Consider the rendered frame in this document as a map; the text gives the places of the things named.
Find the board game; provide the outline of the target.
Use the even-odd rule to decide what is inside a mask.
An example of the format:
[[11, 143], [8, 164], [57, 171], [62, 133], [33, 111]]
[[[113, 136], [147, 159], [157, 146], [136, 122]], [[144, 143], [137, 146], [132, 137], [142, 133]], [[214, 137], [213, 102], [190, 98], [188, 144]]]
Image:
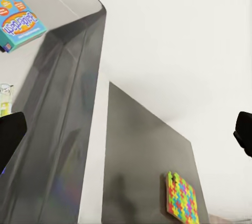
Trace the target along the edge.
[[13, 85], [0, 81], [0, 117], [12, 114]]
[[47, 28], [22, 0], [0, 0], [0, 47], [7, 53], [41, 37]]

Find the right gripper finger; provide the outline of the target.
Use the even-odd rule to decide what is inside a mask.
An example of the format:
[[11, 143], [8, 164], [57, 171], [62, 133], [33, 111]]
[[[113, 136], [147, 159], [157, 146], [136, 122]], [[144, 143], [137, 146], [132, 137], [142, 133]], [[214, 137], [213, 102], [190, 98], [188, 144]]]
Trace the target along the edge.
[[240, 136], [238, 135], [238, 133], [235, 131], [234, 132], [234, 136], [237, 139], [237, 142], [239, 143], [239, 145], [244, 148], [244, 151], [250, 154], [250, 150], [248, 149], [248, 147], [245, 145], [245, 143], [243, 142], [243, 140], [240, 138]]

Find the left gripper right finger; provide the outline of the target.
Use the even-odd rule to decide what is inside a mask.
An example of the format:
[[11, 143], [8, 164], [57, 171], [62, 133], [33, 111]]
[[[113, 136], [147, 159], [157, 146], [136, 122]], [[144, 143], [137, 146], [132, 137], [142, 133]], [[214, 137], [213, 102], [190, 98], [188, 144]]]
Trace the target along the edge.
[[235, 130], [252, 154], [252, 114], [240, 111]]

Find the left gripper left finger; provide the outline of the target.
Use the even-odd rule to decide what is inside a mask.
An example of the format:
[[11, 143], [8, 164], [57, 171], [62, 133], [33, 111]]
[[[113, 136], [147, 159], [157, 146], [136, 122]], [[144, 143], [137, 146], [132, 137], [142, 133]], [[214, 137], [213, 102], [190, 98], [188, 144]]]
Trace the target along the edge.
[[23, 112], [0, 117], [0, 175], [27, 133]]

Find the jigsaw puzzle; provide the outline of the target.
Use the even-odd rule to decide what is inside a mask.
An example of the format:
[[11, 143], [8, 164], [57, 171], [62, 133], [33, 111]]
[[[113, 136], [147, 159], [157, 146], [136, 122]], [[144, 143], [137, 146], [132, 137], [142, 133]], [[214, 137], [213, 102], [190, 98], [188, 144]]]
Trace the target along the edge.
[[199, 224], [195, 190], [177, 173], [166, 173], [167, 212], [183, 224]]

